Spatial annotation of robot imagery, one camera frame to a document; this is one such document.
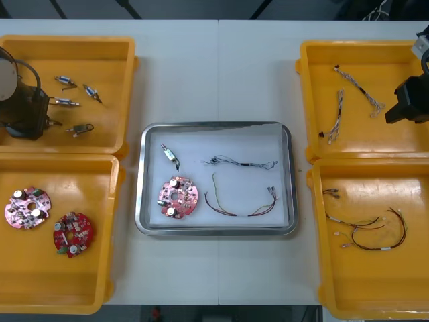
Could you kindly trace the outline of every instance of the yellow bin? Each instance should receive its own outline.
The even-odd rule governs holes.
[[[429,159],[321,159],[307,183],[317,222],[322,305],[342,320],[429,319]],[[322,193],[332,188],[339,189],[339,199]],[[386,251],[343,248],[353,228],[325,215],[349,223],[384,217],[377,225],[385,227],[360,229],[355,238],[368,247],[388,247],[402,236],[389,207],[401,210],[408,230],[403,244]]]
[[[429,123],[386,124],[384,113],[397,99],[395,89],[409,76],[420,76],[420,61],[411,52],[414,42],[309,41],[301,45],[296,70],[301,76],[310,163],[319,158],[403,158],[429,156]],[[334,71],[349,73],[374,99],[385,103],[378,117],[364,94]],[[344,89],[338,138],[328,144],[319,132],[335,124]]]
[[[123,174],[114,156],[93,154],[0,154],[0,201],[17,189],[46,191],[52,202],[46,222],[15,229],[0,220],[0,313],[96,312],[113,292],[111,234]],[[93,242],[75,258],[56,253],[55,222],[84,213]]]
[[[135,43],[128,37],[80,36],[4,36],[0,46],[15,59],[30,64],[40,76],[42,89],[50,97],[72,99],[80,107],[50,105],[48,115],[63,123],[52,126],[36,141],[12,138],[0,129],[0,152],[127,154],[125,135],[133,84]],[[34,75],[18,65],[19,74],[28,85],[35,85]],[[61,91],[66,85],[55,76],[70,77],[76,89]],[[103,104],[87,95],[86,84],[99,93]],[[79,124],[93,124],[94,130],[74,138],[65,129]]]

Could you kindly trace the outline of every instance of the white table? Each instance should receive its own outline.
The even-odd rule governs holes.
[[[0,20],[0,34],[132,36],[141,67],[113,234],[111,304],[309,305],[319,273],[294,63],[308,39],[415,39],[424,22]],[[280,121],[292,133],[300,223],[286,237],[167,237],[134,224],[140,135],[153,122]]]

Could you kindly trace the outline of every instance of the circuit board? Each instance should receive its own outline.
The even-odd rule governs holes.
[[[197,203],[198,190],[193,182],[180,176],[172,176],[169,182],[164,183],[158,197],[161,212],[175,219],[190,215]]]
[[[6,221],[17,229],[31,229],[49,217],[51,200],[41,189],[16,190],[5,207]]]
[[[73,258],[90,246],[93,226],[83,213],[70,212],[60,218],[54,226],[54,243],[58,254]]]

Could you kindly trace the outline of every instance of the floor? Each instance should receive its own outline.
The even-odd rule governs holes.
[[[304,306],[193,307],[161,306],[163,322],[301,322]],[[150,322],[151,305],[104,305],[93,315],[0,314],[4,322]]]
[[[2,0],[13,18],[59,19],[49,0]],[[132,19],[115,0],[57,0],[68,19]],[[143,19],[249,19],[263,0],[130,0]],[[273,0],[261,20],[332,20],[341,0]]]

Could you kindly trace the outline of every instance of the stainless steel tray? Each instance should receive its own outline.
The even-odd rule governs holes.
[[[283,227],[254,227],[254,226],[174,226],[161,227],[150,223],[149,203],[156,200],[150,198],[151,182],[151,138],[157,133],[194,133],[219,131],[223,129],[242,129],[255,125],[279,125],[280,148],[283,165],[282,202],[287,209],[287,225]],[[135,223],[137,228],[146,235],[205,235],[205,236],[245,236],[245,235],[287,235],[298,223],[298,204],[295,187],[295,169],[292,155],[292,139],[289,130],[277,122],[196,122],[196,123],[155,123],[148,126],[141,136],[141,151],[139,172],[137,177],[137,198],[135,204]]]

